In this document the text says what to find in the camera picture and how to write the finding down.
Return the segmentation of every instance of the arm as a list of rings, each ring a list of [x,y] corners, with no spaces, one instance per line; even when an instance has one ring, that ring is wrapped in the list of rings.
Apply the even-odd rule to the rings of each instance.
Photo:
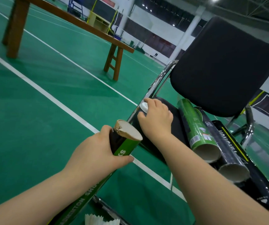
[[[0,205],[0,224],[46,225],[57,213],[114,170],[133,161],[110,150],[110,126],[87,138],[65,168]]]
[[[269,224],[269,212],[171,134],[172,114],[159,100],[147,99],[138,115],[143,132],[159,149],[198,224]]]

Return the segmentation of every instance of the hand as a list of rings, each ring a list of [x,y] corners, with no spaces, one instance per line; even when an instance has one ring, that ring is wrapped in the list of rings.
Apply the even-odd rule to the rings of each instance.
[[[144,101],[148,103],[147,115],[140,112],[137,116],[144,134],[151,141],[170,134],[173,114],[168,107],[157,99],[145,98]]]
[[[73,152],[64,172],[80,181],[79,185],[89,187],[103,178],[132,162],[132,156],[114,156],[110,149],[109,133],[112,128],[108,125],[101,131],[84,140]]]

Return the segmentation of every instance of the chair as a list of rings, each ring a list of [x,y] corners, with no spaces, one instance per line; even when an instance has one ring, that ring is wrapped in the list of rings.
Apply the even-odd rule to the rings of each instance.
[[[157,98],[168,106],[174,115],[172,134],[188,146],[178,109],[165,99],[157,97],[168,78],[181,96],[202,107],[204,111],[219,117],[233,117],[227,128],[245,108],[247,124],[233,135],[243,134],[240,143],[246,148],[254,131],[254,120],[248,102],[268,76],[269,44],[214,17],[180,60],[170,62],[164,68],[144,98]],[[139,111],[140,104],[128,122],[143,135],[141,145],[164,161],[158,149],[144,136],[137,120]]]
[[[80,8],[77,7],[74,2],[76,2],[77,4],[80,4]],[[72,13],[72,10],[74,9],[74,7],[76,7],[77,9],[81,10],[81,14],[82,14],[82,18],[84,18],[84,12],[83,12],[83,3],[84,3],[84,0],[69,0],[69,3],[68,3],[68,12],[69,13]]]

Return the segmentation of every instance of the black cushion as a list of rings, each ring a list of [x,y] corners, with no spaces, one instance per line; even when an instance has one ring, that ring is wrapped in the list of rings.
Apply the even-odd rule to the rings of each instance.
[[[214,17],[171,72],[171,85],[204,111],[240,113],[269,76],[269,44]]]
[[[181,116],[176,107],[174,107],[172,104],[164,100],[163,98],[160,97],[155,97],[156,99],[159,99],[163,104],[166,104],[168,109],[171,111],[173,114],[173,121],[171,124],[171,133],[177,137],[181,142],[183,142],[185,145],[189,146],[189,141],[188,138],[185,134],[185,130],[182,124]],[[141,109],[135,114],[134,119],[132,121],[132,125],[140,132],[140,134],[143,136],[143,140],[141,141],[141,144],[144,146],[146,150],[151,152],[154,156],[156,156],[158,159],[161,161],[165,162],[165,159],[163,158],[162,154],[160,151],[154,146],[154,144],[144,135],[139,121],[137,119],[137,114],[142,111]]]

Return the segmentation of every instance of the forearm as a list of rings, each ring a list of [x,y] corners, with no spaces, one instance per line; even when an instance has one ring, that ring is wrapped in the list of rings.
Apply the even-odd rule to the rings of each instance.
[[[58,173],[0,205],[0,224],[46,225],[52,217],[89,189]]]
[[[198,224],[269,224],[266,209],[172,134],[152,142],[163,154]]]

